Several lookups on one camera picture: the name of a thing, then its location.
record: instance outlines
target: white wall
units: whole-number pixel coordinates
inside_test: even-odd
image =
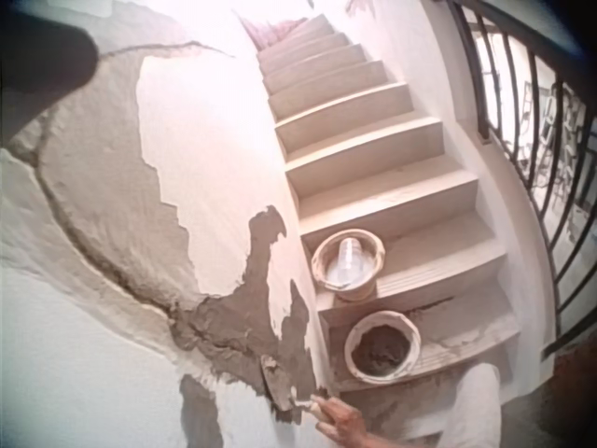
[[[408,82],[415,108],[442,119],[446,152],[479,177],[478,212],[508,253],[500,282],[522,324],[521,349],[510,355],[519,392],[528,393],[552,371],[551,360],[540,360],[541,349],[553,339],[547,251],[515,172],[499,148],[483,145],[476,136],[470,73],[448,6],[432,0],[355,0],[347,13],[348,3],[320,0],[316,5]]]
[[[223,19],[224,7],[205,14],[210,9],[202,7],[210,2],[201,7],[182,0],[134,2],[149,9],[100,3],[78,3],[78,12],[43,5],[40,10],[87,28],[101,52],[197,39],[239,56],[198,50],[145,59],[136,81],[141,155],[159,179],[160,199],[174,208],[188,234],[187,255],[203,292],[229,294],[242,282],[250,247],[248,221],[268,205],[277,208],[287,236],[272,247],[272,328],[279,336],[293,279],[310,309],[305,344],[312,350],[318,383],[325,385],[312,280],[250,42],[233,16]],[[152,21],[149,29],[143,27],[147,20]],[[135,22],[140,26],[131,26]],[[115,83],[119,75],[114,74]],[[114,101],[109,94],[108,105]],[[93,112],[72,111],[77,113],[105,114],[105,105]],[[61,138],[68,128],[53,131]],[[116,140],[119,131],[118,126],[97,128]],[[92,145],[96,136],[81,135],[77,143]],[[84,158],[85,151],[78,157]],[[184,374],[214,394],[226,448],[328,446],[311,417],[305,416],[301,426],[276,422],[270,404],[252,388],[231,383],[226,374],[215,377],[197,350],[176,347],[166,315],[134,300],[81,256],[58,226],[34,170],[4,149],[2,172],[3,446],[187,446],[178,391]],[[94,178],[89,173],[77,174],[83,185]],[[111,175],[126,173],[117,169]],[[89,181],[86,188],[109,192],[111,175],[101,187]],[[131,173],[131,190],[146,187],[134,179]],[[116,203],[127,191],[106,194],[114,195]],[[107,237],[102,223],[109,219],[96,217],[99,230],[91,238]],[[134,246],[120,250],[127,253]]]

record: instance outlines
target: trowel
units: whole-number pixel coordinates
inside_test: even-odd
[[[265,384],[270,391],[271,401],[282,412],[301,409],[313,415],[320,422],[332,423],[321,410],[319,404],[311,399],[297,400],[297,389],[291,384],[290,375],[269,355],[261,356],[261,371]]]

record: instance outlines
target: damaged wall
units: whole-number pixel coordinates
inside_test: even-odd
[[[209,2],[50,3],[102,59],[2,149],[3,446],[326,446],[263,396],[261,355],[302,397],[325,372],[240,25]]]

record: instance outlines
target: metal railing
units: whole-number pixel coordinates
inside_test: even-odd
[[[446,1],[470,68],[479,135],[505,151],[541,224],[556,297],[547,357],[597,324],[597,195],[590,198],[597,190],[597,77],[538,2]],[[586,262],[591,254],[595,260]],[[581,295],[595,306],[562,329],[564,310]]]

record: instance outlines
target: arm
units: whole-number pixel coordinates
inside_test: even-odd
[[[312,397],[333,423],[319,422],[317,430],[344,448],[416,448],[369,434],[361,412],[336,398]]]

